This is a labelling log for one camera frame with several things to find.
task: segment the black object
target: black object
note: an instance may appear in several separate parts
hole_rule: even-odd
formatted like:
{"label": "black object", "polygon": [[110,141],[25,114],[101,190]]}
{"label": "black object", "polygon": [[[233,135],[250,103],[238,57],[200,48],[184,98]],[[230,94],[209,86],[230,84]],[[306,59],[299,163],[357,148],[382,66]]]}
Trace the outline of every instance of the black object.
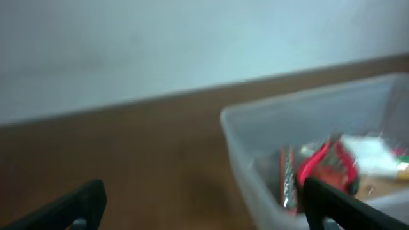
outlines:
{"label": "black object", "polygon": [[96,230],[106,204],[102,180],[93,180],[0,230]]}
{"label": "black object", "polygon": [[327,217],[335,220],[345,230],[409,229],[408,225],[347,196],[316,178],[310,177],[305,180],[303,193],[305,215],[312,230],[325,230]]}

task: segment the wooden floor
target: wooden floor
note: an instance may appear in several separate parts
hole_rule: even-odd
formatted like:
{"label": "wooden floor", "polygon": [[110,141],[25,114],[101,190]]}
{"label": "wooden floor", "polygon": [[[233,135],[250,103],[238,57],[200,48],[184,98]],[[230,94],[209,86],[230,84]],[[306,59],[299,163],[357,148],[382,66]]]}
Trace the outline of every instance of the wooden floor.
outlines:
{"label": "wooden floor", "polygon": [[221,109],[388,72],[409,72],[409,56],[0,128],[0,226],[100,178],[108,196],[100,229],[255,229]]}

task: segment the clear plastic container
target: clear plastic container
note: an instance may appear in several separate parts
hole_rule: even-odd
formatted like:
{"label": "clear plastic container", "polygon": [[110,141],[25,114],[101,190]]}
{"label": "clear plastic container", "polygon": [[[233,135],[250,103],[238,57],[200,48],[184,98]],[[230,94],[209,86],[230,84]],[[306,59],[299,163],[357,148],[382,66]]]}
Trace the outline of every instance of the clear plastic container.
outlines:
{"label": "clear plastic container", "polygon": [[[259,229],[309,229],[304,214],[289,216],[276,201],[280,148],[324,140],[334,132],[383,132],[409,146],[409,75],[393,73],[236,105],[223,110],[221,122],[254,223]],[[368,204],[409,224],[409,190]]]}

